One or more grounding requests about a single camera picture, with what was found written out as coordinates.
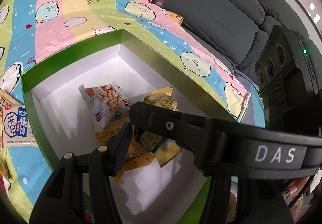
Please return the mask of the gold waffle snack packet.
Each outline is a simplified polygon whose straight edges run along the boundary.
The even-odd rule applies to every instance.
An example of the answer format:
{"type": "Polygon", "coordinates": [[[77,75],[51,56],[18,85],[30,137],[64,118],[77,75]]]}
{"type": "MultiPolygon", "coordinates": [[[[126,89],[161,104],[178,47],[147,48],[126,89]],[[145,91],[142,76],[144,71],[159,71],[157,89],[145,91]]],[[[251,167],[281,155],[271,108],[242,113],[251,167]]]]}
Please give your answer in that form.
{"type": "MultiPolygon", "coordinates": [[[[164,87],[147,93],[143,103],[171,111],[178,110],[177,101],[172,96],[171,87],[164,87]]],[[[168,164],[181,151],[181,147],[173,139],[169,139],[165,132],[173,127],[171,122],[167,122],[160,115],[155,115],[152,118],[151,131],[143,128],[136,138],[145,149],[155,156],[160,167],[168,164]]]]}

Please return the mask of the yellow snack packet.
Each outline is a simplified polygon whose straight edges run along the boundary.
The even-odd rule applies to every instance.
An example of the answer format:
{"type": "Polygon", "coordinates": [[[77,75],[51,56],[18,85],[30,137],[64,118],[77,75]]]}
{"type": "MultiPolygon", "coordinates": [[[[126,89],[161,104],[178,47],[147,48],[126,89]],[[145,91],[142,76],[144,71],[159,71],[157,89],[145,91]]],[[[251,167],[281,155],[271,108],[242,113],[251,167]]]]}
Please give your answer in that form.
{"type": "MultiPolygon", "coordinates": [[[[127,121],[120,120],[118,122],[110,123],[105,126],[102,132],[94,130],[94,134],[99,144],[107,145],[107,142],[111,137],[117,136],[125,122],[127,121]]],[[[155,156],[145,149],[139,142],[137,142],[135,138],[136,133],[133,133],[133,138],[126,154],[124,165],[117,175],[113,177],[113,180],[116,184],[121,181],[125,171],[147,166],[155,159],[155,156]]]]}

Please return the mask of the white blue snack packet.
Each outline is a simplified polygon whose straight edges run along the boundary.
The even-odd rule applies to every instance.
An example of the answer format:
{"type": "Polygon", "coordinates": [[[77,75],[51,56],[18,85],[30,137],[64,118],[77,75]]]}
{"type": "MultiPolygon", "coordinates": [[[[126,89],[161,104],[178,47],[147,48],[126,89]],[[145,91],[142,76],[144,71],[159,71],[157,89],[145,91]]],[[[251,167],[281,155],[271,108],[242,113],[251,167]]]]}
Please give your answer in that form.
{"type": "Polygon", "coordinates": [[[24,105],[3,107],[2,147],[38,147],[24,105]]]}

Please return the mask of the white peanut snack bag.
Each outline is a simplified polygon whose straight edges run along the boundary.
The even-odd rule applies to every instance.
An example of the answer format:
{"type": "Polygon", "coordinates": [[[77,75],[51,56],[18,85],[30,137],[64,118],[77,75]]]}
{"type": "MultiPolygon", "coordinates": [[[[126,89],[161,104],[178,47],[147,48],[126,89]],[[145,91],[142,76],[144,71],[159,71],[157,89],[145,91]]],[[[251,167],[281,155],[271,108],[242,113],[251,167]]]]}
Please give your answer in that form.
{"type": "Polygon", "coordinates": [[[94,130],[102,132],[109,123],[128,117],[131,103],[116,84],[78,88],[91,115],[94,130]]]}

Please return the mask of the yellow-green cracker packet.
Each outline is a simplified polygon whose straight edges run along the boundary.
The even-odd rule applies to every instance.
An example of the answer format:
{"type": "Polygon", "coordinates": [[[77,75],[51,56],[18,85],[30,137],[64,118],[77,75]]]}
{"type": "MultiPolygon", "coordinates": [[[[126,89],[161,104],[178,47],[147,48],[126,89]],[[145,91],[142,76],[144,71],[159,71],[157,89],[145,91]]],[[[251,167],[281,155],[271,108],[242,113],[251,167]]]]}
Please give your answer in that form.
{"type": "Polygon", "coordinates": [[[0,90],[0,107],[4,106],[16,106],[20,105],[18,101],[12,98],[9,94],[7,94],[4,90],[0,90]]]}

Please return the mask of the green white cardboard box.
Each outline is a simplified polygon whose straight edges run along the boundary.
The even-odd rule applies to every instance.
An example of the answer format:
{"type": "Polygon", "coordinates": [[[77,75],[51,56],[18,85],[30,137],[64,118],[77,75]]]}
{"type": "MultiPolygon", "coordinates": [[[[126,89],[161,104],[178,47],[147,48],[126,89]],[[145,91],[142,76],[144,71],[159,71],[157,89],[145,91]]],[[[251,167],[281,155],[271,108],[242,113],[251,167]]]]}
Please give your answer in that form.
{"type": "MultiPolygon", "coordinates": [[[[201,76],[167,60],[127,31],[94,36],[41,61],[22,76],[27,113],[50,167],[65,153],[82,155],[98,145],[94,124],[119,121],[148,92],[172,88],[181,112],[232,120],[210,86],[212,68],[201,76]]],[[[178,223],[187,212],[200,216],[198,193],[206,179],[182,150],[164,167],[153,161],[124,174],[112,190],[125,223],[178,223]]]]}

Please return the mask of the dark grey sofa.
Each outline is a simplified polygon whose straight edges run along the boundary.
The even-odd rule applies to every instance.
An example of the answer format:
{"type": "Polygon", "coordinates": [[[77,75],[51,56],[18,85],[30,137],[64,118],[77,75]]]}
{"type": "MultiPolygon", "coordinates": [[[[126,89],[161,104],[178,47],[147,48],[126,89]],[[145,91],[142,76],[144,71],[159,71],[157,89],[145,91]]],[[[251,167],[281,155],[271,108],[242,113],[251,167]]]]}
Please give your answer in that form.
{"type": "Polygon", "coordinates": [[[321,69],[321,50],[286,0],[165,0],[164,6],[181,15],[184,30],[249,90],[257,87],[255,63],[274,26],[301,34],[315,66],[321,69]]]}

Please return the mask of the colourful cartoon striped cloth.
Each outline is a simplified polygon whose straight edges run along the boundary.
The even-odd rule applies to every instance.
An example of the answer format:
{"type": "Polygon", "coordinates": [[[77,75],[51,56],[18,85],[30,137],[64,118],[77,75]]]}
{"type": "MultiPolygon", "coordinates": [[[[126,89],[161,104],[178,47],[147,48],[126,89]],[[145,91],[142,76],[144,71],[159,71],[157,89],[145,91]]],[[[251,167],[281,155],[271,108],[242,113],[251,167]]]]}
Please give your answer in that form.
{"type": "Polygon", "coordinates": [[[193,50],[211,65],[208,79],[195,75],[221,104],[223,81],[241,91],[247,108],[242,122],[263,126],[264,110],[254,86],[233,75],[228,65],[175,23],[150,0],[4,0],[1,4],[1,91],[23,102],[22,74],[46,57],[106,28],[126,30],[162,53],[173,63],[179,50],[193,50]]]}

